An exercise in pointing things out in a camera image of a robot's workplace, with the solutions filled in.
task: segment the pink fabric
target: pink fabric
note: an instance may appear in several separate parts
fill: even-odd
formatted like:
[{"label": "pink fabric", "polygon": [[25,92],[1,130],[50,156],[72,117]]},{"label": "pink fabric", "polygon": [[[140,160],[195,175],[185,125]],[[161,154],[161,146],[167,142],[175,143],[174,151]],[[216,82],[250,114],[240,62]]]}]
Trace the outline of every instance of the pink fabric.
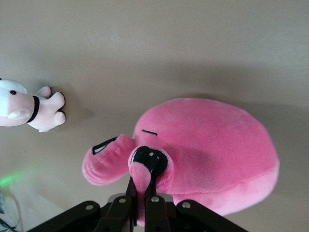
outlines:
[{"label": "pink fabric", "polygon": [[[111,183],[129,169],[142,195],[147,170],[131,160],[134,150],[145,145],[162,151],[169,160],[157,179],[158,193],[172,195],[175,203],[195,200],[220,215],[260,202],[278,178],[279,160],[263,125],[247,112],[219,101],[175,99],[158,105],[138,120],[132,141],[116,146],[112,142],[102,152],[122,149],[123,153],[114,157],[121,165],[114,162],[109,169],[97,166],[84,172],[85,177],[100,185],[100,177],[108,175]],[[100,153],[87,154],[84,167],[96,156],[101,163],[109,163]],[[122,160],[128,160],[129,167]],[[117,178],[108,174],[110,169]],[[143,209],[139,211],[139,224],[143,225]]]}]

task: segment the cow plush toy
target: cow plush toy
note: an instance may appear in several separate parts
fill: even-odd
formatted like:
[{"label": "cow plush toy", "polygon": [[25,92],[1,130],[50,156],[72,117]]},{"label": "cow plush toy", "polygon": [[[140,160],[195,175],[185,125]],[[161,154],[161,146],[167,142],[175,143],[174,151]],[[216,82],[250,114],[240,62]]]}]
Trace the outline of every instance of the cow plush toy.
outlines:
[{"label": "cow plush toy", "polygon": [[175,99],[141,116],[133,137],[124,134],[92,147],[83,174],[108,185],[130,173],[138,192],[138,223],[151,176],[157,193],[174,203],[192,199],[220,215],[266,198],[279,160],[262,124],[242,109],[206,99]]},{"label": "cow plush toy", "polygon": [[0,126],[28,123],[39,132],[49,131],[66,121],[64,113],[58,111],[64,103],[63,95],[51,95],[50,87],[31,96],[20,82],[0,78]]}]

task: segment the cable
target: cable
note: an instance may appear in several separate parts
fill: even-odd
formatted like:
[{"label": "cable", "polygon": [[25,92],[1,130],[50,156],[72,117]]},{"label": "cable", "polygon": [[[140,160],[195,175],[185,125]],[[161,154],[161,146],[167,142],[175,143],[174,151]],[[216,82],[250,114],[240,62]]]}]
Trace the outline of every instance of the cable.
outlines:
[{"label": "cable", "polygon": [[8,228],[9,230],[13,231],[13,232],[18,232],[16,230],[14,230],[16,227],[11,227],[8,223],[6,223],[5,221],[3,221],[1,218],[0,218],[0,224],[6,228]]}]

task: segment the green light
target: green light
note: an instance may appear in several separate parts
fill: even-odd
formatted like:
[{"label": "green light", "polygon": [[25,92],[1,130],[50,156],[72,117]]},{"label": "green light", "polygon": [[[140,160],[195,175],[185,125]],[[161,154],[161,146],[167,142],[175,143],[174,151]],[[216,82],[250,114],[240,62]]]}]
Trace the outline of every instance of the green light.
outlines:
[{"label": "green light", "polygon": [[15,173],[15,174],[12,174],[12,175],[9,175],[9,176],[6,176],[0,179],[0,188],[4,188],[8,186],[9,184],[17,180],[19,177],[20,177],[20,173]]}]

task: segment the pink plush toy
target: pink plush toy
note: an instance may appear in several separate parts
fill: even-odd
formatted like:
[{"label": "pink plush toy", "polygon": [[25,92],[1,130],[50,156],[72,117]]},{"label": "pink plush toy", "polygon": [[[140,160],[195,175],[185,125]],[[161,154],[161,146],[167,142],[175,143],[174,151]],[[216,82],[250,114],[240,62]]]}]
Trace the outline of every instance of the pink plush toy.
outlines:
[{"label": "pink plush toy", "polygon": [[49,131],[66,121],[64,113],[58,111],[64,103],[60,92],[51,96],[50,87],[31,96],[21,83],[0,78],[0,126],[28,123],[39,132]]},{"label": "pink plush toy", "polygon": [[148,110],[133,138],[120,135],[91,148],[86,179],[108,185],[130,172],[138,191],[138,223],[151,175],[174,203],[192,199],[220,215],[252,206],[274,189],[279,160],[265,128],[232,105],[175,99]]}]

